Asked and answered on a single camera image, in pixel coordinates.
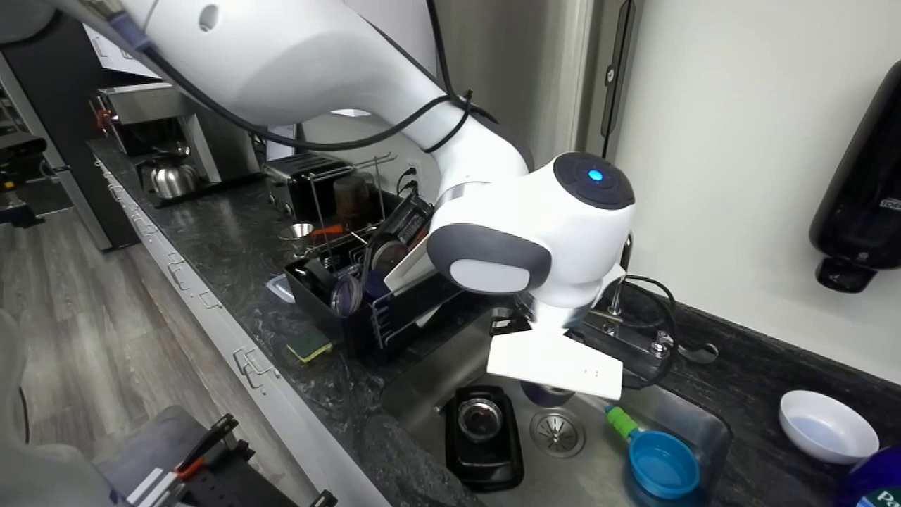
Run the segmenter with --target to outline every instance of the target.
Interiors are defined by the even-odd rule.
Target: dark granite countertop
[[[279,331],[290,327],[306,335],[314,331],[302,310],[279,306],[265,291],[265,282],[279,277],[296,253],[290,225],[268,203],[265,183],[217,189],[198,201],[155,210],[137,189],[133,160],[103,141],[96,141],[93,152],[392,504],[479,504],[381,410],[381,393],[392,387],[392,367],[364,369],[344,356],[302,367],[283,352],[283,332]],[[465,324],[475,317],[479,306],[454,320]],[[803,456],[779,432],[776,403],[789,389],[832,394],[862,413],[885,445],[901,444],[901,427],[896,422],[899,387],[690,308],[679,310],[676,331],[686,346],[718,346],[718,362],[703,367],[679,362],[662,382],[664,389],[718,415],[733,429],[710,504],[831,504],[848,472]]]

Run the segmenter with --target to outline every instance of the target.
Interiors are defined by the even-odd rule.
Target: white wall
[[[617,163],[634,270],[686,306],[901,384],[901,273],[816,284],[810,217],[879,83],[899,0],[648,0]]]

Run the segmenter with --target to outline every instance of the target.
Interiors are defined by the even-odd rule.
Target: cable
[[[437,104],[444,104],[450,103],[454,104],[454,96],[437,96],[431,103],[424,103],[420,111],[413,111],[409,118],[403,118],[399,125],[376,134],[376,135],[368,135],[368,139],[355,139],[355,141],[341,141],[341,144],[313,144],[313,141],[296,141],[296,139],[283,139],[283,135],[276,135],[258,125],[250,125],[245,122],[241,115],[224,111],[220,103],[213,103],[212,96],[205,96],[200,87],[195,87],[195,83],[189,83],[175,66],[168,66],[168,59],[164,59],[164,53],[152,46],[143,49],[143,58],[158,66],[172,83],[178,83],[189,96],[195,96],[200,104],[205,104],[212,113],[223,115],[224,122],[247,131],[250,135],[255,139],[265,139],[265,141],[274,141],[274,144],[283,144],[283,146],[296,146],[296,151],[317,151],[317,152],[344,152],[344,151],[359,151],[359,146],[368,146],[368,144],[381,144],[396,134],[403,134],[406,127],[410,127],[413,122],[420,122],[424,113],[431,113]]]
[[[406,189],[417,189],[420,187],[417,179],[420,179],[417,166],[399,173],[399,179],[393,180],[393,194],[403,194]]]
[[[664,282],[649,280],[649,277],[624,277],[624,282],[638,282],[638,284],[654,284],[654,289],[658,289],[658,291],[666,296],[666,306],[676,310],[676,296],[672,296],[672,291],[669,291]]]
[[[454,131],[444,134],[444,139],[440,139],[437,144],[431,144],[424,152],[442,151],[442,146],[468,125],[469,113],[473,113],[473,91],[468,91],[462,115],[459,115],[459,122],[454,125]]]
[[[454,79],[450,79],[448,46],[444,46],[444,32],[442,32],[442,20],[440,20],[440,10],[437,10],[434,0],[427,0],[424,6],[427,6],[434,53],[440,58],[440,73],[442,73],[442,83],[444,83],[444,94],[454,96],[454,104],[455,104],[455,107],[465,107],[465,104],[468,104],[468,107],[469,107],[469,115],[479,115],[479,118],[486,118],[486,122],[499,125],[499,118],[496,118],[493,113],[475,107],[473,100],[468,100],[468,103],[459,103],[459,100],[455,100],[455,94],[454,94],[455,87],[454,87]]]
[[[611,156],[611,135],[617,131],[617,113],[620,113],[620,96],[621,96],[621,79],[624,79],[624,59],[627,59],[627,37],[634,32],[634,18],[637,18],[634,13],[637,13],[634,0],[624,0],[620,6],[614,59],[609,66],[609,73],[614,72],[614,83],[611,83],[611,91],[606,96],[606,113],[602,113],[602,122],[599,122],[599,135],[602,135],[599,159]]]
[[[152,0],[148,13],[145,13],[145,18],[143,18],[141,32],[145,32],[145,22],[148,22],[148,20],[152,20],[152,15],[158,13],[158,4],[161,4],[161,0]]]
[[[454,91],[440,10],[434,6],[434,0],[427,0],[424,6],[427,6],[427,22],[431,22],[434,52],[440,58],[440,73],[442,73],[444,91]]]
[[[31,415],[27,415],[24,389],[20,389],[20,401],[23,401],[24,444],[31,444]]]

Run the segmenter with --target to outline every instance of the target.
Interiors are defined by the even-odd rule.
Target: wall
[[[809,225],[887,69],[899,0],[644,4],[617,163],[634,269],[686,306],[901,384],[901,273],[814,282]]]
[[[371,27],[386,32],[406,49],[427,73],[437,73],[434,35],[424,0],[344,0]]]
[[[620,107],[614,107],[611,113],[611,134],[609,131],[609,103],[621,104],[624,94],[627,94],[627,76],[630,76],[630,59],[634,59],[634,49],[637,49],[637,32],[638,32],[638,18],[641,18],[641,4],[634,0],[602,0],[595,4],[595,37],[590,37],[590,59],[588,66],[595,66],[595,76],[588,79],[588,91],[586,91],[586,104],[582,104],[582,134],[580,134],[580,146],[582,152],[595,152],[602,156],[606,146],[617,144],[617,134],[620,134]]]
[[[455,91],[496,113],[531,166],[580,135],[590,0],[440,0]]]

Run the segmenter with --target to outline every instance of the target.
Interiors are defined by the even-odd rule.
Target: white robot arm
[[[136,52],[152,49],[203,96],[261,127],[338,107],[399,125],[444,96],[338,0],[120,0],[106,15]],[[459,122],[462,107],[444,103],[409,125],[406,135],[424,151]],[[527,173],[523,159],[473,118],[434,159],[442,173],[440,206],[420,253],[427,251],[431,266],[465,291],[531,293],[531,339],[562,339],[569,317],[617,273],[634,211],[624,175],[590,156],[561,156]],[[611,367],[595,349],[580,352]],[[493,365],[504,365],[499,376],[620,394],[566,376],[535,376],[527,365]]]

